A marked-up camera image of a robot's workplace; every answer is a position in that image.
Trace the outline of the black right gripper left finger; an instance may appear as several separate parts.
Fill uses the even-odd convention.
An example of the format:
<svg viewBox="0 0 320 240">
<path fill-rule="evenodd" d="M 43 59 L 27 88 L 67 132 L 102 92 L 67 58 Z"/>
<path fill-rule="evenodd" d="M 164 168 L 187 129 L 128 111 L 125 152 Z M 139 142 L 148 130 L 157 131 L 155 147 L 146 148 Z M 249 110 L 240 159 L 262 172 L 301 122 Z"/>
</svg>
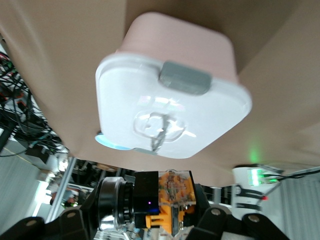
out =
<svg viewBox="0 0 320 240">
<path fill-rule="evenodd" d="M 66 209 L 46 223 L 42 217 L 27 217 L 0 235 L 2 240 L 92 240 L 101 222 L 99 183 L 80 207 Z"/>
</svg>

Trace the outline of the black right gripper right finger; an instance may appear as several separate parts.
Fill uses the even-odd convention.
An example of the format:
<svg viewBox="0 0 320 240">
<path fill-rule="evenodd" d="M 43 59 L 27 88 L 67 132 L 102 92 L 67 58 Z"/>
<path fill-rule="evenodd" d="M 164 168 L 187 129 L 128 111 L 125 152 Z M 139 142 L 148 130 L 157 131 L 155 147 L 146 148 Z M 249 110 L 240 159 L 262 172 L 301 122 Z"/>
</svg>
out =
<svg viewBox="0 0 320 240">
<path fill-rule="evenodd" d="M 251 212 L 239 219 L 221 206 L 210 206 L 205 193 L 195 188 L 174 191 L 174 236 L 184 240 L 286 240 L 288 237 L 260 213 Z"/>
</svg>

